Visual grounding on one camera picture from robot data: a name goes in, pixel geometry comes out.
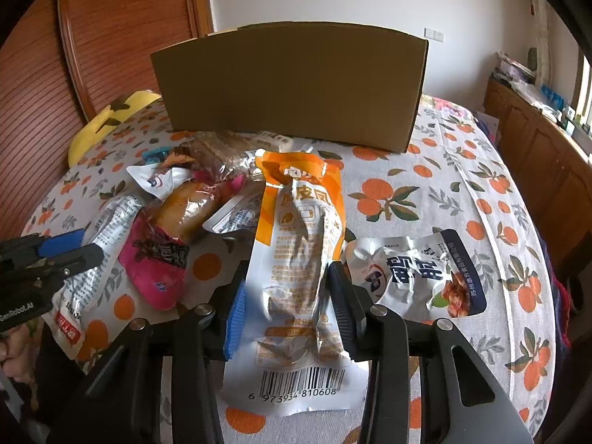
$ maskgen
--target barcode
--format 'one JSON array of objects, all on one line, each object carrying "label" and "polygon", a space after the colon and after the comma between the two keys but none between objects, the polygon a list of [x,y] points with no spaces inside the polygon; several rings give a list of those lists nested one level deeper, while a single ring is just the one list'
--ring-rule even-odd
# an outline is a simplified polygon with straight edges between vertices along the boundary
[{"label": "barcode", "polygon": [[313,389],[341,389],[345,369],[308,367],[294,372],[263,371],[259,397],[284,396]]}]

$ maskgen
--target screw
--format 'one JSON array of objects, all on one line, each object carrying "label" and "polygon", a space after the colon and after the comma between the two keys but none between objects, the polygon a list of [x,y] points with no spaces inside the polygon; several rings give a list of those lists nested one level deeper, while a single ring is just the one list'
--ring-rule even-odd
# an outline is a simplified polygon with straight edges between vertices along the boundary
[{"label": "screw", "polygon": [[136,319],[132,320],[129,323],[129,328],[132,330],[142,330],[146,327],[148,321],[146,319],[142,319],[141,317],[137,317]]},{"label": "screw", "polygon": [[214,308],[209,304],[198,304],[195,307],[195,313],[198,316],[208,316],[212,311],[214,311]]},{"label": "screw", "polygon": [[452,322],[448,319],[438,319],[436,325],[442,330],[452,330]]},{"label": "screw", "polygon": [[370,308],[370,313],[373,316],[377,316],[377,317],[384,317],[387,315],[387,312],[388,312],[387,308],[384,307],[384,305],[380,305],[380,304],[372,305],[372,307]]}]

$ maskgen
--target wall switch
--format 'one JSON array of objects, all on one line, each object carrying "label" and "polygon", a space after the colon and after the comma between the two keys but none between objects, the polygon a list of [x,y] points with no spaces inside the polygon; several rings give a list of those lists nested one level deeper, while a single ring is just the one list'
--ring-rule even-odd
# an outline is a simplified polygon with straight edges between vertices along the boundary
[{"label": "wall switch", "polygon": [[442,32],[437,32],[436,30],[432,30],[431,28],[424,28],[423,29],[423,36],[429,38],[430,40],[436,40],[439,42],[444,41],[444,34]]}]

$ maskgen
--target red label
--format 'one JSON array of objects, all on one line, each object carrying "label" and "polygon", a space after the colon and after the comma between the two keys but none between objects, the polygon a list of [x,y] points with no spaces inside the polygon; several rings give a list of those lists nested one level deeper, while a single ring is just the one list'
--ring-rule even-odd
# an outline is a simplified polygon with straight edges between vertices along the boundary
[{"label": "red label", "polygon": [[62,316],[59,311],[55,315],[55,322],[62,333],[66,336],[68,342],[70,342],[70,345],[75,345],[76,342],[78,342],[78,339],[80,339],[80,331],[70,324],[70,321],[66,319],[66,317]]}]

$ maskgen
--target yellow fabric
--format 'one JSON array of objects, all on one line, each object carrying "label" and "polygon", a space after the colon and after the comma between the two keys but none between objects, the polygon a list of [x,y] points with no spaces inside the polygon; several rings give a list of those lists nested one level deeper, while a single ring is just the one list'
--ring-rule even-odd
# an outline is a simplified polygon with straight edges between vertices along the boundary
[{"label": "yellow fabric", "polygon": [[129,105],[127,109],[112,110],[111,105],[114,105],[114,103],[103,108],[72,139],[70,148],[68,149],[68,165],[70,168],[79,162],[89,148],[99,143],[106,135],[117,128],[117,125],[106,125],[105,122],[107,120],[111,118],[117,120],[119,123],[123,123],[135,114],[135,112],[140,111],[146,105],[150,105],[150,103],[158,100],[160,97],[159,94],[150,90],[140,90],[132,93],[126,98],[125,102],[122,102]]}]

